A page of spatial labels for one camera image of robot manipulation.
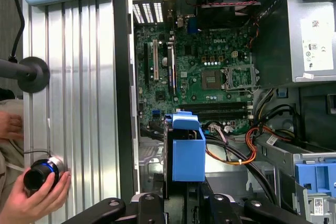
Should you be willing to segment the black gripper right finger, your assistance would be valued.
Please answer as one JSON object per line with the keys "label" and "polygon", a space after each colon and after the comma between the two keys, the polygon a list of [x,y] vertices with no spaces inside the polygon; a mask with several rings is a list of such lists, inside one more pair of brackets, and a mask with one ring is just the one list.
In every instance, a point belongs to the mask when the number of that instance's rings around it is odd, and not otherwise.
{"label": "black gripper right finger", "polygon": [[263,199],[247,199],[239,205],[228,194],[213,192],[205,182],[205,222],[206,223],[309,223]]}

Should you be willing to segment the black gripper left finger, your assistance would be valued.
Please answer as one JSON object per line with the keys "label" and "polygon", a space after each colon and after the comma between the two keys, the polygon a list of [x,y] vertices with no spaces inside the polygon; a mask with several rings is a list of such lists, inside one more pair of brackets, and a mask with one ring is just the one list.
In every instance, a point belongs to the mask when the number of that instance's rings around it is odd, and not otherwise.
{"label": "black gripper left finger", "polygon": [[154,193],[134,195],[129,203],[119,198],[107,198],[74,217],[65,224],[78,223],[167,223],[162,198]]}

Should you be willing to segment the person's right hand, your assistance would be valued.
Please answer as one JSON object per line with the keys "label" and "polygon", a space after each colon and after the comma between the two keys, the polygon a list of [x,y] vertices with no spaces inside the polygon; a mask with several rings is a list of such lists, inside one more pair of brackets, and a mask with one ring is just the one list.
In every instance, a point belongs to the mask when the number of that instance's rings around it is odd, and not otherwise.
{"label": "person's right hand", "polygon": [[54,188],[55,173],[50,173],[40,189],[29,197],[24,186],[24,176],[29,170],[16,179],[1,211],[1,223],[32,223],[58,210],[66,202],[71,183],[69,172],[62,175]]}

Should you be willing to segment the person's left hand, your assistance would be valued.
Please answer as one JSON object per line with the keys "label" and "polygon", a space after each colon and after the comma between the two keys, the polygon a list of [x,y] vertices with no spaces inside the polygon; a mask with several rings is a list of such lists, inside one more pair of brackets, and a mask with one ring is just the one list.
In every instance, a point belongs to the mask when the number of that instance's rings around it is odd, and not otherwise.
{"label": "person's left hand", "polygon": [[23,123],[20,115],[10,114],[1,111],[1,139],[4,140],[23,140]]}

